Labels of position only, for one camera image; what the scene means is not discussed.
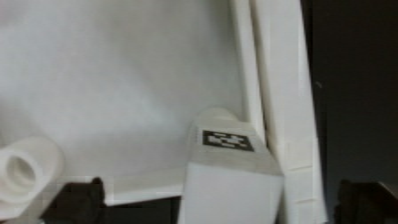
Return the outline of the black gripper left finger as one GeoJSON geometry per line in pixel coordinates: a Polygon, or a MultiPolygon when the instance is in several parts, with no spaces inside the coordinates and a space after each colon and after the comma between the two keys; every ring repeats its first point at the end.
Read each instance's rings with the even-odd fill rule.
{"type": "Polygon", "coordinates": [[[68,182],[38,216],[42,224],[102,224],[104,186],[100,178],[68,182]]]}

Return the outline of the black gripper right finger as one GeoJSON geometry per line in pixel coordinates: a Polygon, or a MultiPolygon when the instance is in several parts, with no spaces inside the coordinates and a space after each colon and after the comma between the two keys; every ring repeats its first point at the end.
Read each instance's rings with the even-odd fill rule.
{"type": "Polygon", "coordinates": [[[398,224],[398,193],[379,182],[338,182],[333,224],[398,224]]]}

